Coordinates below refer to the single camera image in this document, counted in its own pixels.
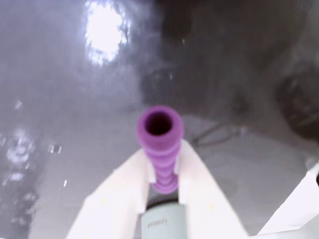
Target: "white plastic part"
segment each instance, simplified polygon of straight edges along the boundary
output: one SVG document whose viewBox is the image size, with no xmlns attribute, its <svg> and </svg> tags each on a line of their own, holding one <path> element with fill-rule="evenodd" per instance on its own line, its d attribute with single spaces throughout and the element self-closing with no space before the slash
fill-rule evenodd
<svg viewBox="0 0 319 239">
<path fill-rule="evenodd" d="M 115 170 L 90 195 L 66 239 L 131 239 L 138 214 L 145 211 L 149 183 L 156 180 L 142 150 Z"/>
<path fill-rule="evenodd" d="M 235 211 L 188 142 L 179 157 L 179 203 L 186 205 L 188 239 L 246 239 Z"/>
<path fill-rule="evenodd" d="M 319 188 L 316 177 L 319 163 L 309 170 L 285 202 L 258 233 L 269 234 L 296 230 L 319 215 Z"/>
<path fill-rule="evenodd" d="M 246 239 L 236 213 L 186 141 L 178 168 L 179 203 L 186 206 L 188 239 Z M 149 183 L 155 181 L 150 160 L 139 150 L 85 200 L 66 239 L 132 239 L 137 216 L 146 209 Z"/>
</svg>

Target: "purple silicone nozzle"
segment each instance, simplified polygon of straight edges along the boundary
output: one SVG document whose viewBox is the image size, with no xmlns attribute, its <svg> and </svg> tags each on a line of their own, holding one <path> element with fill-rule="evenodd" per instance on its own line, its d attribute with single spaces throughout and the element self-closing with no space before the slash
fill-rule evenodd
<svg viewBox="0 0 319 239">
<path fill-rule="evenodd" d="M 183 121 L 170 107 L 152 107 L 139 119 L 137 137 L 155 169 L 157 181 L 153 187 L 162 194 L 178 188 L 174 167 L 183 136 Z"/>
</svg>

